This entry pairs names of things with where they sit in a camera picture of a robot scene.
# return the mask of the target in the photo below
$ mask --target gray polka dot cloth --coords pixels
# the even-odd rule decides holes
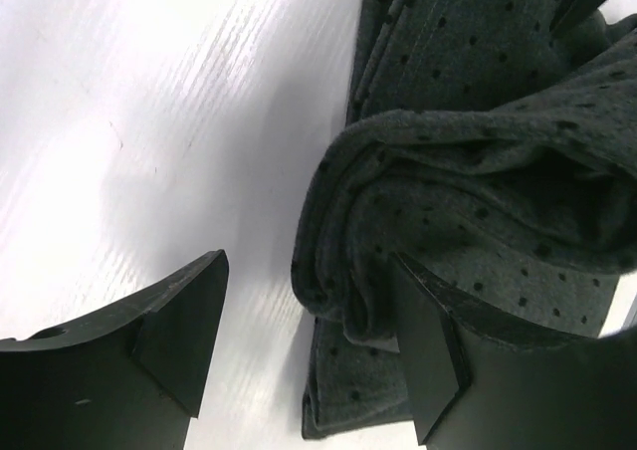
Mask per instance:
[[[528,321],[597,336],[637,263],[637,25],[561,40],[559,0],[363,0],[348,126],[292,265],[317,316],[303,435],[410,418],[388,254]]]

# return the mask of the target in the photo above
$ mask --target gray fabric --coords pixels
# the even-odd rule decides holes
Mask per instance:
[[[597,14],[554,41],[558,1],[363,0],[348,127],[292,265],[318,316],[305,438],[410,418],[391,252],[528,321],[599,334],[637,263],[637,21]]]

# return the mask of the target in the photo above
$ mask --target gray scarf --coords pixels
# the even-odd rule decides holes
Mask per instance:
[[[410,419],[385,263],[598,336],[637,266],[637,17],[561,40],[559,0],[363,0],[348,126],[292,280],[317,318],[303,435]]]

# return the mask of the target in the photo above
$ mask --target white wooden surface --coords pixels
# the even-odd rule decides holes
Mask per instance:
[[[312,320],[288,270],[306,189],[344,120],[358,8],[0,0],[0,338],[224,248],[228,298],[186,448],[415,448],[409,424],[300,437]]]

